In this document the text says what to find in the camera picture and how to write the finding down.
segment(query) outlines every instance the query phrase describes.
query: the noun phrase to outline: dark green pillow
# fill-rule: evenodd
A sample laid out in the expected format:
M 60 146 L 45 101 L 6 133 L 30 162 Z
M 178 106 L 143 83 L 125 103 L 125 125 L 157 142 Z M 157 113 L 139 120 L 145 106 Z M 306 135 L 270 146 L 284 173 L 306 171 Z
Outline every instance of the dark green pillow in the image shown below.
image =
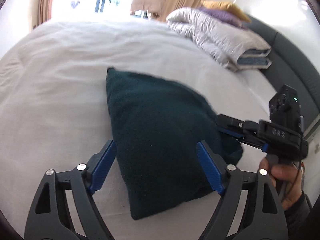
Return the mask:
M 217 131 L 206 100 L 177 82 L 108 69 L 107 103 L 133 219 L 212 192 L 196 157 L 205 140 L 226 163 L 242 148 Z

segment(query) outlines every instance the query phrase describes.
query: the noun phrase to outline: headboard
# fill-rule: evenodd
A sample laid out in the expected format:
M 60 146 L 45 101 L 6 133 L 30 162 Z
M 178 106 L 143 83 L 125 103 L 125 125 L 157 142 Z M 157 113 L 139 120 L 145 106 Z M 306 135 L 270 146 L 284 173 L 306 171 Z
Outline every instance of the headboard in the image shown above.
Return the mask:
M 249 17 L 252 22 L 245 25 L 272 47 L 268 56 L 272 64 L 262 73 L 277 91 L 283 84 L 297 90 L 305 120 L 305 137 L 308 139 L 320 125 L 320 75 L 310 60 L 281 33 Z

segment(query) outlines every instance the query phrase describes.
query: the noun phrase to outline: white comforter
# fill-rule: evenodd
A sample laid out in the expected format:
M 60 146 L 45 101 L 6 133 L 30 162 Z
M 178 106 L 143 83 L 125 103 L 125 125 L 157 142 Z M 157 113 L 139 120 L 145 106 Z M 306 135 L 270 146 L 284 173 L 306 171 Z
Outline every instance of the white comforter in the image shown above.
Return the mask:
M 177 9 L 169 14 L 167 24 L 170 29 L 190 38 L 220 65 L 233 71 L 238 68 L 268 68 L 271 65 L 268 59 L 264 66 L 243 65 L 238 62 L 240 58 L 266 57 L 270 52 L 270 45 L 251 30 L 236 28 L 189 7 Z M 251 54 L 251 49 L 261 52 Z
M 86 163 L 112 138 L 105 91 L 109 66 L 186 84 L 217 113 L 268 118 L 245 83 L 165 24 L 134 18 L 45 23 L 0 61 L 0 208 L 21 235 L 44 172 Z M 262 156 L 246 147 L 238 166 L 256 171 Z M 94 199 L 115 239 L 194 240 L 219 198 L 212 193 L 134 221 L 115 161 Z M 73 205 L 71 213 L 81 232 Z

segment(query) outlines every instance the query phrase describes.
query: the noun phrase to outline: yellow pillow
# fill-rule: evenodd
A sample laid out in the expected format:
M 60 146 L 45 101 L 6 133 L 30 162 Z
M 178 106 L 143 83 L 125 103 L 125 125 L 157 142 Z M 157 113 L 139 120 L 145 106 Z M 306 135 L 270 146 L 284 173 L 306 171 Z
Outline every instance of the yellow pillow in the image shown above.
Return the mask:
M 247 15 L 245 15 L 237 5 L 230 1 L 201 0 L 201 4 L 208 9 L 219 9 L 232 13 L 244 22 L 251 22 Z

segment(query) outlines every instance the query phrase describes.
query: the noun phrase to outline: lamp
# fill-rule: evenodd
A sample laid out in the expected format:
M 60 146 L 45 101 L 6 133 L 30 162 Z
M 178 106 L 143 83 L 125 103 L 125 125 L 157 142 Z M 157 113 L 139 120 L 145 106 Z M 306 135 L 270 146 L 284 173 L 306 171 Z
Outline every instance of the lamp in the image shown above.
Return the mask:
M 156 19 L 160 17 L 164 7 L 165 0 L 132 0 L 130 13 L 135 11 L 147 11 L 149 19 Z

